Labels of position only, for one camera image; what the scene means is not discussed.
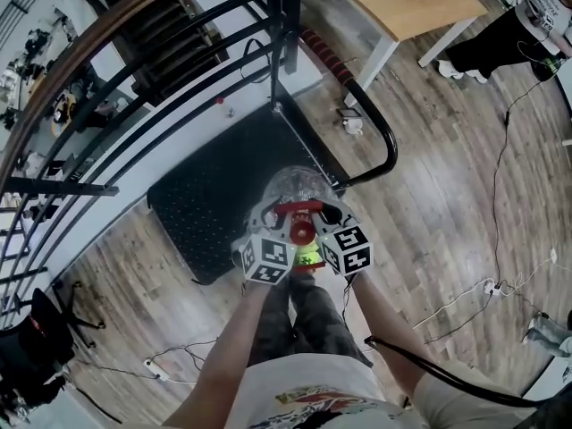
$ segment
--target table leg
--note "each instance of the table leg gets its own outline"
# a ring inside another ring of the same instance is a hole
[[[387,62],[387,59],[390,58],[391,54],[393,54],[393,51],[395,51],[395,48],[399,43],[399,41],[394,41],[385,33],[382,34],[382,37],[377,43],[377,46],[369,56],[369,59],[367,59],[366,65],[357,77],[357,84],[359,84],[363,90],[367,89],[367,87],[371,84],[375,78],[375,75],[377,75],[377,73],[379,73],[379,71],[383,68]],[[348,94],[344,100],[344,103],[348,108],[350,108],[356,104],[356,99],[351,94]]]
[[[476,18],[465,19],[464,21],[456,22],[453,27],[447,30],[447,33],[441,37],[437,43],[433,45],[427,53],[419,59],[419,65],[426,67],[437,55],[445,49],[451,41],[458,37],[469,25],[473,23]]]

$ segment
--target wooden floor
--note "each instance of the wooden floor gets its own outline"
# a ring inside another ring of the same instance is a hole
[[[501,14],[490,10],[463,37],[477,33]],[[342,0],[304,0],[303,19],[359,72],[376,41],[369,26]],[[386,177],[350,189],[346,201],[374,238],[375,283],[411,324],[485,278],[497,278],[493,250],[492,175],[503,143],[502,121],[508,105],[536,82],[528,65],[503,67],[486,85],[458,82],[420,69],[416,60],[442,34],[402,43],[369,89],[398,139],[400,158]],[[324,83],[298,97],[332,152],[356,174],[385,157],[383,141],[371,128],[356,138],[341,128],[336,107],[341,90],[324,72]],[[560,141],[572,134],[568,109],[555,80],[542,84],[513,107],[509,147],[498,174],[500,278],[527,277],[555,248],[563,267],[572,268],[572,167]],[[144,206],[126,214],[66,274],[84,282],[78,311],[107,329],[93,332],[94,352],[78,357],[101,366],[145,374],[144,358],[171,346],[216,338],[240,297],[240,276],[228,275],[199,287],[180,261],[160,223]],[[332,296],[341,303],[336,282]],[[563,322],[572,299],[572,272],[541,266],[522,293]],[[480,290],[419,327],[425,339],[461,325],[484,306]],[[355,300],[349,326],[357,339],[366,336]],[[511,296],[495,298],[487,309],[450,337],[433,342],[441,360],[458,359],[477,367],[495,382],[522,391],[548,357],[520,341],[534,314],[529,303]],[[208,346],[193,349],[199,355]],[[399,392],[373,352],[374,370],[385,395]],[[180,380],[197,371],[184,352],[160,357]],[[186,384],[159,383],[71,363],[74,380],[109,412],[131,422],[161,422],[188,394]]]

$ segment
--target wooden handrail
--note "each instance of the wooden handrail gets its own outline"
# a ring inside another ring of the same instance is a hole
[[[63,52],[34,92],[34,97],[10,133],[5,146],[4,160],[0,166],[0,193],[4,192],[6,179],[11,176],[18,156],[28,143],[35,124],[42,119],[54,97],[65,88],[70,77],[81,65],[103,49],[126,21],[155,1],[121,0],[99,17]]]

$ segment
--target black perforated platform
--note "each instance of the black perforated platform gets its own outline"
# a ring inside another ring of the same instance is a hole
[[[307,136],[305,142],[319,141],[307,134],[309,124],[300,122],[305,120],[296,110],[291,111],[296,126],[304,126],[297,133]],[[312,153],[330,178],[344,176],[318,146]],[[149,190],[149,204],[199,282],[210,284],[232,269],[230,245],[244,233],[246,214],[274,174],[292,165],[319,171],[288,123],[266,106],[200,148]]]

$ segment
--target cluttered desk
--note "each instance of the cluttered desk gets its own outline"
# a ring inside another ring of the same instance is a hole
[[[381,36],[357,77],[365,89],[383,68],[401,41],[431,30],[452,27],[419,59],[420,66],[429,64],[449,43],[477,17],[486,14],[478,0],[349,0],[380,29]],[[347,106],[356,101],[348,95]]]

